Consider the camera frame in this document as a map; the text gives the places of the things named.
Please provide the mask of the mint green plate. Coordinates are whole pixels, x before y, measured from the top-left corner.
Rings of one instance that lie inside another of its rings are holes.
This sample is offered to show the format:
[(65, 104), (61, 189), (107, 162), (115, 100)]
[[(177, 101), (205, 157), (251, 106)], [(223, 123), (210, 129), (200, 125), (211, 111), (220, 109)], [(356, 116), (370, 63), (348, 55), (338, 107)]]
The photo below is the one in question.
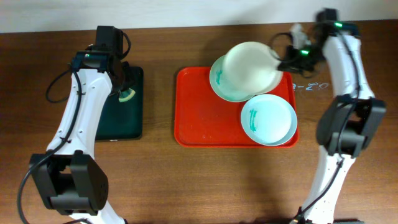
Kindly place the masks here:
[(238, 90), (223, 73), (224, 55), (218, 58), (210, 69), (210, 85), (213, 91), (222, 99), (230, 102), (243, 102), (254, 95)]

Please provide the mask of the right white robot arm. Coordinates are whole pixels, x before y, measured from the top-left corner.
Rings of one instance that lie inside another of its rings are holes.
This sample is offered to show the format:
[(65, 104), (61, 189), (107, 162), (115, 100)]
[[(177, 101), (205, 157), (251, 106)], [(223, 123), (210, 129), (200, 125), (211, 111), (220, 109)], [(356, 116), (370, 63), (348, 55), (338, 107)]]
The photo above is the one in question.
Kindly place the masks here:
[(336, 9), (317, 13), (311, 33), (294, 25), (286, 35), (291, 44), (277, 69), (303, 75), (326, 62), (333, 101), (316, 130), (318, 167), (310, 193), (292, 223), (334, 223), (336, 203), (345, 178), (365, 150), (385, 113), (386, 104), (369, 87), (361, 60), (361, 40), (355, 24), (342, 22)]

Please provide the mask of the white plate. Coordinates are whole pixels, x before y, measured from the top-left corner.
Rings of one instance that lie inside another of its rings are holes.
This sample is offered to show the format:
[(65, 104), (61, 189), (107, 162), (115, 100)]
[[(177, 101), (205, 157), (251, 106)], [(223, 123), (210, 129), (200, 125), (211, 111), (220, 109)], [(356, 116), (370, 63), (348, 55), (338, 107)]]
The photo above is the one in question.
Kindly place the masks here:
[(283, 72), (275, 52), (260, 42), (243, 42), (232, 47), (222, 63), (223, 73), (231, 84), (250, 95), (272, 91), (280, 83)]

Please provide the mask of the green sponge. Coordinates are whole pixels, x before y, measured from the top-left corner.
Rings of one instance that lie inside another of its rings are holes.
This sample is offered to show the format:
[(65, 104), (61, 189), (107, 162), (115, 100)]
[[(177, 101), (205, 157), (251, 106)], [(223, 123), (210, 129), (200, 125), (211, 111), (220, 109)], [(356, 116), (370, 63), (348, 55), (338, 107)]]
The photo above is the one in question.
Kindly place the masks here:
[(125, 103), (125, 102), (131, 100), (135, 94), (136, 94), (136, 92), (133, 89), (128, 88), (127, 90), (123, 90), (123, 91), (119, 92), (118, 100), (120, 103)]

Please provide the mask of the light blue plate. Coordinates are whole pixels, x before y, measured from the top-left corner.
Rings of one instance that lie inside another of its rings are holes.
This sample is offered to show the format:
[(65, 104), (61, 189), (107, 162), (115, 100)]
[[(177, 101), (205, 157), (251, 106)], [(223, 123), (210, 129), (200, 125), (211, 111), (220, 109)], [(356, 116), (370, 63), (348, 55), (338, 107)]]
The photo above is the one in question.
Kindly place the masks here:
[(293, 106), (271, 94), (257, 95), (248, 100), (241, 110), (240, 122), (251, 140), (270, 147), (289, 142), (298, 126)]

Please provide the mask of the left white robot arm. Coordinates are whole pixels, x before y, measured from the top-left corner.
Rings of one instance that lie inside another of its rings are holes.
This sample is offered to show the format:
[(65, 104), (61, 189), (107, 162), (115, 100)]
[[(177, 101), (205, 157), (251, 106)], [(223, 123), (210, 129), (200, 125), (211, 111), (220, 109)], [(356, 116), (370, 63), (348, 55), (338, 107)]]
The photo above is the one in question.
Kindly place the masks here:
[(44, 154), (33, 154), (20, 186), (33, 178), (44, 206), (73, 223), (126, 223), (108, 202), (109, 182), (95, 161), (95, 137), (104, 104), (135, 92), (134, 73), (124, 58), (129, 37), (114, 26), (99, 26), (96, 40), (76, 53), (67, 70), (72, 78), (60, 126)]

